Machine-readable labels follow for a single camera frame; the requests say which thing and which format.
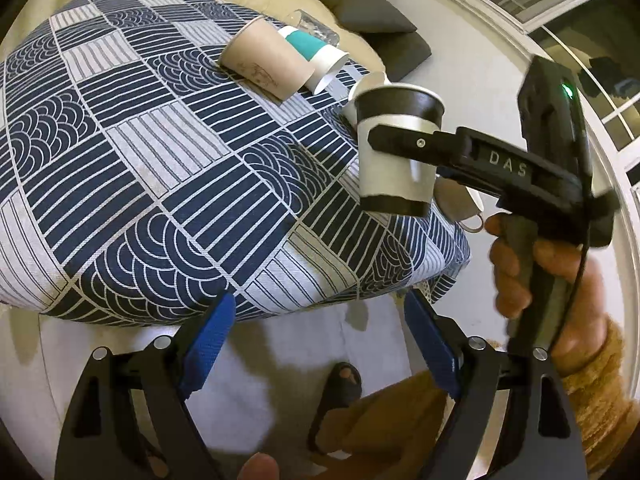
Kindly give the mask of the person's right hand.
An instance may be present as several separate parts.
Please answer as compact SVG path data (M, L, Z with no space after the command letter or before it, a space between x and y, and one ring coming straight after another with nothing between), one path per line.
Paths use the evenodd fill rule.
M520 262L503 239L504 217L490 217L485 229L496 238L489 253L497 289L496 309L505 318L517 318L532 303L532 293L518 281ZM545 271L571 283L577 276L582 254L570 244L540 238L534 245L534 258ZM561 335L551 350L559 374L568 376L584 368L600 352L606 336L603 278L597 261L589 258Z

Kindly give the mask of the person's left hand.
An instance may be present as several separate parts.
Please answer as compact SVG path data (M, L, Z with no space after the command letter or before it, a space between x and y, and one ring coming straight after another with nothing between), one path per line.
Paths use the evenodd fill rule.
M279 480L280 467L268 454L255 453L240 469L238 480Z

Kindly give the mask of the right forearm brown fleece sleeve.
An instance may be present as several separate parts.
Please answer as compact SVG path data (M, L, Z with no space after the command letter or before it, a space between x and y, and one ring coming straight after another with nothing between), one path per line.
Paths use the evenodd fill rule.
M624 391L620 328L608 321L605 342L588 364L562 378L591 479L603 478L639 448L639 403Z

